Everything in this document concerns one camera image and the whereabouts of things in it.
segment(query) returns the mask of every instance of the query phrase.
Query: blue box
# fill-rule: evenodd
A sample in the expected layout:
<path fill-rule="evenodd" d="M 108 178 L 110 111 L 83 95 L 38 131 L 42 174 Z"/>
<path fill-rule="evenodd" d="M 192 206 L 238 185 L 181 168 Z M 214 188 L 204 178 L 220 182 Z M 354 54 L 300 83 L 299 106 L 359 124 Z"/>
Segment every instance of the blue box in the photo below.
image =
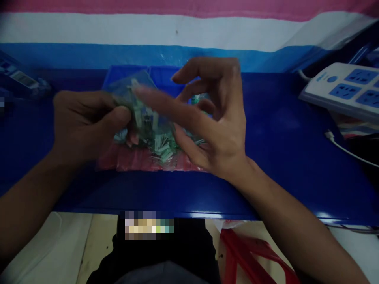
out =
<path fill-rule="evenodd" d="M 184 85 L 178 85 L 171 81 L 171 77 L 179 70 L 177 67 L 159 66 L 133 66 L 133 65 L 113 65 L 109 68 L 105 77 L 102 89 L 113 82 L 133 75 L 141 70 L 145 70 L 153 80 L 158 89 L 168 93 L 172 97 L 177 97 L 184 89 Z"/>

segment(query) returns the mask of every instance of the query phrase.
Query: power strip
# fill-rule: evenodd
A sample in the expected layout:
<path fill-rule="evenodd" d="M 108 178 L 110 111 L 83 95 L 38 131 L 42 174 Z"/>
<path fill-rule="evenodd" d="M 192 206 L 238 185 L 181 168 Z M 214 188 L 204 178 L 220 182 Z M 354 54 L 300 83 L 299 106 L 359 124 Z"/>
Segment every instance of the power strip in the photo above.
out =
<path fill-rule="evenodd" d="M 379 124 L 379 69 L 333 63 L 310 80 L 299 99 Z"/>

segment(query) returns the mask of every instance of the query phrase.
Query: forearm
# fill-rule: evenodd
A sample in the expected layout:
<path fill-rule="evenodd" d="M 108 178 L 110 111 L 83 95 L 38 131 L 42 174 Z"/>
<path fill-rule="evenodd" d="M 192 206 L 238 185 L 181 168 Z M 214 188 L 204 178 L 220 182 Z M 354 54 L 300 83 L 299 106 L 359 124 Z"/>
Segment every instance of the forearm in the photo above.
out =
<path fill-rule="evenodd" d="M 256 165 L 235 186 L 292 265 L 325 284 L 368 283 L 325 225 Z"/>
<path fill-rule="evenodd" d="M 76 170 L 49 153 L 0 198 L 0 272 L 41 228 Z"/>

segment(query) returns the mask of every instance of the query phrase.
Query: red chair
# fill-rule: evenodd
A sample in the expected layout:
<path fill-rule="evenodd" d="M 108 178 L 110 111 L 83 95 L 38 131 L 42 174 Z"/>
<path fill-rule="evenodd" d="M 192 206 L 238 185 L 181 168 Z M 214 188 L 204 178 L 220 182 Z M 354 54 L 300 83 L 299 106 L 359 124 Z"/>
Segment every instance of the red chair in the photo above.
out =
<path fill-rule="evenodd" d="M 268 242 L 255 238 L 239 238 L 232 229 L 223 229 L 221 240 L 227 248 L 223 284 L 236 283 L 237 264 L 246 272 L 253 284 L 276 284 L 254 258 L 254 254 L 279 263 L 284 270 L 286 284 L 300 284 L 296 273 L 273 252 Z"/>

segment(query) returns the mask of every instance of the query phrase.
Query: striped wall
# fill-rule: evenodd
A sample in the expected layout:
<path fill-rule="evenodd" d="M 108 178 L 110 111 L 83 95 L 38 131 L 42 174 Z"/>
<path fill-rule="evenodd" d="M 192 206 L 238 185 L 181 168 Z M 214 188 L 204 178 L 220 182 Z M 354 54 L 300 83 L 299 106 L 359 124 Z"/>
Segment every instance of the striped wall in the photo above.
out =
<path fill-rule="evenodd" d="M 182 66 L 236 56 L 243 71 L 288 72 L 341 48 L 379 17 L 376 0 L 16 0 L 0 49 L 34 68 Z"/>

